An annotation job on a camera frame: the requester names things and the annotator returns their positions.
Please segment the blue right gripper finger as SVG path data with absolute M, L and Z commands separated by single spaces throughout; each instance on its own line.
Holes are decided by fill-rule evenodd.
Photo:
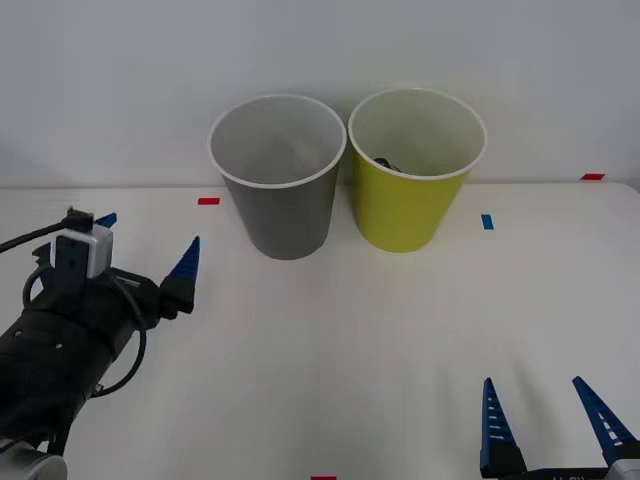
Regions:
M 527 467 L 490 377 L 483 384 L 481 473 L 525 473 Z
M 600 396 L 580 377 L 572 383 L 578 393 L 607 465 L 639 459 L 639 440 L 626 428 Z

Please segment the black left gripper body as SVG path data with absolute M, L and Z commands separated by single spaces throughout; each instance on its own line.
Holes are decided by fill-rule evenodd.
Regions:
M 135 331 L 154 329 L 161 319 L 179 312 L 179 279 L 168 275 L 160 285 L 110 268 L 84 285 L 84 329 L 117 358 Z

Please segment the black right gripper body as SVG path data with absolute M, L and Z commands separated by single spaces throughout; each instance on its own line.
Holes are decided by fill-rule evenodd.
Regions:
M 491 473 L 482 470 L 481 477 L 502 480 L 601 480 L 608 471 L 606 467 L 542 468 L 519 473 Z

